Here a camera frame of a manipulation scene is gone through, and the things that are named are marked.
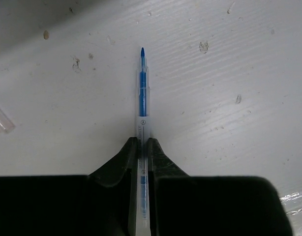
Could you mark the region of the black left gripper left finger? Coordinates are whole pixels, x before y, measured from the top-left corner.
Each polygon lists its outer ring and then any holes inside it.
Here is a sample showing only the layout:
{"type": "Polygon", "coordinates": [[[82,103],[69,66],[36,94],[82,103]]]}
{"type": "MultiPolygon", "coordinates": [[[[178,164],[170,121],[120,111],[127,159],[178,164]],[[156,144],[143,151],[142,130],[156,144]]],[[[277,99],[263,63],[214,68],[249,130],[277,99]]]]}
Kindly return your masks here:
{"type": "Polygon", "coordinates": [[[0,236],[135,235],[137,145],[89,175],[0,177],[0,236]]]}

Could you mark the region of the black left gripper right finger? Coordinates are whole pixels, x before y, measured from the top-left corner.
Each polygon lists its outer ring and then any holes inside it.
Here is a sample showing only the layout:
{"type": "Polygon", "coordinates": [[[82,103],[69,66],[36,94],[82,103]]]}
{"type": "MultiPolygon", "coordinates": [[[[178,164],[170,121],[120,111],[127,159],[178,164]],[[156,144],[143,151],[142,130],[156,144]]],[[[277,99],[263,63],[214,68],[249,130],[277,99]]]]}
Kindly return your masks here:
{"type": "Polygon", "coordinates": [[[192,177],[148,140],[153,236],[286,236],[276,188],[257,176],[192,177]]]}

